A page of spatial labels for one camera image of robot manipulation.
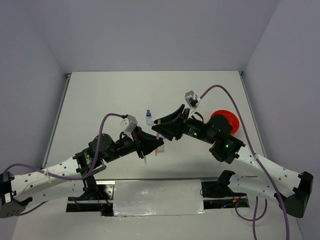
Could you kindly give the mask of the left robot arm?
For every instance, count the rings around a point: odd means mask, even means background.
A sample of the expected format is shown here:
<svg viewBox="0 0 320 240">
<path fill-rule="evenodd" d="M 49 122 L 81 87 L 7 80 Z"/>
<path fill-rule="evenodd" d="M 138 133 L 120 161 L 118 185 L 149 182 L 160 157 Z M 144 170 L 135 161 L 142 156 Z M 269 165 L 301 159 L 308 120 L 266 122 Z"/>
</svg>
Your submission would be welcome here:
<svg viewBox="0 0 320 240">
<path fill-rule="evenodd" d="M 101 193 L 94 175 L 105 170 L 107 163 L 131 153 L 143 159 L 163 144 L 162 138 L 137 126 L 130 136 L 121 133 L 117 141 L 101 133 L 87 148 L 51 167 L 21 175 L 5 170 L 0 175 L 0 216 L 26 215 L 28 207 L 37 209 L 64 197 L 91 200 Z"/>
</svg>

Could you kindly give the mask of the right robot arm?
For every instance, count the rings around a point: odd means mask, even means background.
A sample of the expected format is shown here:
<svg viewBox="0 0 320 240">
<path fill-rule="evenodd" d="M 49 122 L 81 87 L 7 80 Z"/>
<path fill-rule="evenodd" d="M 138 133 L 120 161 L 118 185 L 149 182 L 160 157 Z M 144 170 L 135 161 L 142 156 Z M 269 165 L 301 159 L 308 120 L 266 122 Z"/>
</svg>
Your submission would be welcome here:
<svg viewBox="0 0 320 240">
<path fill-rule="evenodd" d="M 298 173 L 251 152 L 248 145 L 231 135 L 233 127 L 228 119 L 216 114 L 207 122 L 189 116 L 190 109 L 181 105 L 175 112 L 156 119 L 152 130 L 169 141 L 190 136 L 211 145 L 209 152 L 221 162 L 242 169 L 257 177 L 245 180 L 243 176 L 224 170 L 218 179 L 217 190 L 223 196 L 234 193 L 256 194 L 274 201 L 281 209 L 296 218 L 302 218 L 312 193 L 313 175 Z"/>
</svg>

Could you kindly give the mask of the orange pen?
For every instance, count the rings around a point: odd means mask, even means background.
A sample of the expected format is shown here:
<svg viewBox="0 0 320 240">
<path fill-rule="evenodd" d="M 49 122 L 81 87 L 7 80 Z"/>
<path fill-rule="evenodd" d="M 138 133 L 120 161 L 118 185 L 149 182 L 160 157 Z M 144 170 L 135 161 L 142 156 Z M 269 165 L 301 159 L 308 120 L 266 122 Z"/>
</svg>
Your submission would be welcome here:
<svg viewBox="0 0 320 240">
<path fill-rule="evenodd" d="M 159 119 L 159 120 L 157 121 L 157 125 L 160 125 L 160 124 L 161 124 L 161 120 Z M 156 134 L 156 139 L 157 139 L 157 140 L 160 139 L 160 134 L 159 134 L 158 132 L 157 132 L 157 134 Z M 159 152 L 160 148 L 161 148 L 161 146 L 159 146 L 159 147 L 156 148 L 156 150 L 155 150 L 155 156 L 158 155 L 158 152 Z"/>
</svg>

